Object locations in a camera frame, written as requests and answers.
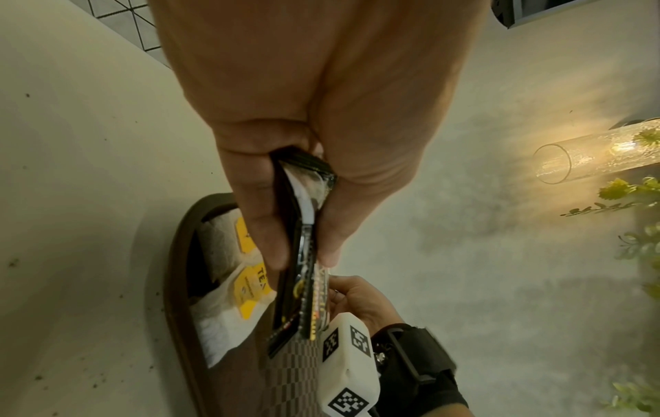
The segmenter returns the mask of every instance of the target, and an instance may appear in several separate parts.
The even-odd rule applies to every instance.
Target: brown tray
[[[316,402],[318,345],[293,340],[274,359],[267,357],[273,304],[240,346],[213,368],[206,366],[189,299],[207,294],[220,283],[209,278],[197,228],[234,208],[237,205],[232,194],[204,197],[186,213],[170,248],[164,283],[165,313],[197,415],[322,416]]]

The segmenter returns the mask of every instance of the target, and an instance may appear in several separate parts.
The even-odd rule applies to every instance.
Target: table surface
[[[641,220],[559,218],[603,179],[553,188],[526,162],[657,115],[658,33],[655,0],[489,19],[418,179],[344,250],[339,272],[455,352],[477,415],[591,416],[610,381],[660,369],[657,307],[612,259]],[[211,132],[169,69],[66,0],[4,0],[0,57],[0,415],[194,415],[160,292],[184,212],[229,191]]]

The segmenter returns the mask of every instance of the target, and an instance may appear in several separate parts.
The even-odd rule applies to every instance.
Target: glass tube
[[[541,146],[536,177],[547,184],[608,174],[660,162],[660,120]]]

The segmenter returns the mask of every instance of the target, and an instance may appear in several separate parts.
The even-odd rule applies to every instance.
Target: wristband
[[[371,343],[381,374],[379,417],[421,417],[444,405],[468,406],[454,378],[454,361],[425,328],[393,324]]]

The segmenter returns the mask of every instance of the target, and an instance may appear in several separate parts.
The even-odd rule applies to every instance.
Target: skin
[[[385,326],[404,323],[390,300],[364,278],[331,276],[329,287],[330,317],[335,318],[339,313],[353,313],[366,324],[370,337]],[[424,414],[423,417],[474,417],[474,415],[466,406],[452,404],[437,408]]]
[[[339,180],[318,259],[414,177],[489,0],[150,0],[163,50],[213,130],[271,269],[289,256],[268,152],[322,149]]]

